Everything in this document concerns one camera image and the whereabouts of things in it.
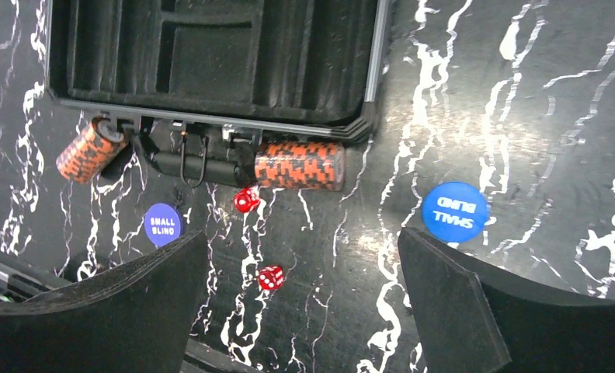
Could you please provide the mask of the purple small blind button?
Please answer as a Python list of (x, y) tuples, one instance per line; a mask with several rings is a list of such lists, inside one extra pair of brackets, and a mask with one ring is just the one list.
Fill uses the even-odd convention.
[(182, 218), (171, 205), (152, 205), (144, 216), (144, 229), (148, 239), (157, 247), (175, 241), (182, 234)]

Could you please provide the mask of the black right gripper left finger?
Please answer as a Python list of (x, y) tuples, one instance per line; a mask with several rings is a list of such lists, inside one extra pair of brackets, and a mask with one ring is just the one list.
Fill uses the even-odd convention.
[(207, 278), (207, 239), (22, 303), (0, 302), (0, 372), (177, 372)]

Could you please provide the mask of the blue small blind button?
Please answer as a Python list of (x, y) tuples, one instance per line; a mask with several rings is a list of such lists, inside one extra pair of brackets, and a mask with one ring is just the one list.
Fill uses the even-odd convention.
[(490, 208), (474, 186), (447, 182), (432, 189), (422, 203), (427, 230), (442, 242), (467, 242), (484, 230)]

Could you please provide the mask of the orange black chip roll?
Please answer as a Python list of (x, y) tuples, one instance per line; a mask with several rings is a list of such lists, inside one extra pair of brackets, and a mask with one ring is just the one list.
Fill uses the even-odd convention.
[(346, 178), (346, 149), (328, 142), (272, 143), (256, 154), (254, 171), (262, 187), (339, 191)]

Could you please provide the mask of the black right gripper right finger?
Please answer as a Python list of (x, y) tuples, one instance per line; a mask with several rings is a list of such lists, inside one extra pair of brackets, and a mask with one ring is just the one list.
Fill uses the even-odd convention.
[(564, 291), (417, 228), (398, 251), (431, 372), (615, 372), (615, 300)]

